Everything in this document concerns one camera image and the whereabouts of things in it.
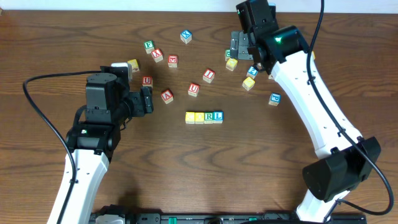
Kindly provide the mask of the blue L block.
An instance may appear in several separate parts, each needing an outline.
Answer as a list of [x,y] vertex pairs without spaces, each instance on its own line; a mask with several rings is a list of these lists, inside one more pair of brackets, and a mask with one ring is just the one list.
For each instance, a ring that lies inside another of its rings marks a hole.
[[224,120],[224,114],[222,111],[214,111],[213,112],[213,122],[214,123],[222,123]]

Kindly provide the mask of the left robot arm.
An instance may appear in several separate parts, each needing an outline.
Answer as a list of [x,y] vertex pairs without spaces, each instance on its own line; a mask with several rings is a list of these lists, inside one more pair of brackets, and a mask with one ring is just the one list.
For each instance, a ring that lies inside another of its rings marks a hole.
[[130,64],[102,66],[86,79],[86,104],[66,136],[65,170],[49,223],[88,223],[98,187],[108,171],[121,130],[152,113],[152,88],[131,91]]

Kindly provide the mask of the yellow C block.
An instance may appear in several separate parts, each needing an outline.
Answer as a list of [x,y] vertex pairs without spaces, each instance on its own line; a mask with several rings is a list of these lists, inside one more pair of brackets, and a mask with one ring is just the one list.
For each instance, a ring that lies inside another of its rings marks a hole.
[[195,124],[195,112],[187,111],[185,113],[185,123]]

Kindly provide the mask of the green R block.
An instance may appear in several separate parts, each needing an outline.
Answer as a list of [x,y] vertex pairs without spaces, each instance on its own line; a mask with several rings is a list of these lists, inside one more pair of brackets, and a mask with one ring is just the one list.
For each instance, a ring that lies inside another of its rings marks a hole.
[[213,124],[214,123],[214,112],[205,112],[205,124]]

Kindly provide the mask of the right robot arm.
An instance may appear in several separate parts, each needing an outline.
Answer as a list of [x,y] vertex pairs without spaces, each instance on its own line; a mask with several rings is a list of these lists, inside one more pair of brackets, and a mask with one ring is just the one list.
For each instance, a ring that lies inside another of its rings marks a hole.
[[286,92],[318,157],[303,168],[308,190],[295,213],[301,221],[330,221],[337,203],[369,177],[381,147],[348,121],[321,79],[304,36],[295,26],[278,26],[275,6],[244,1],[236,10],[248,53]]

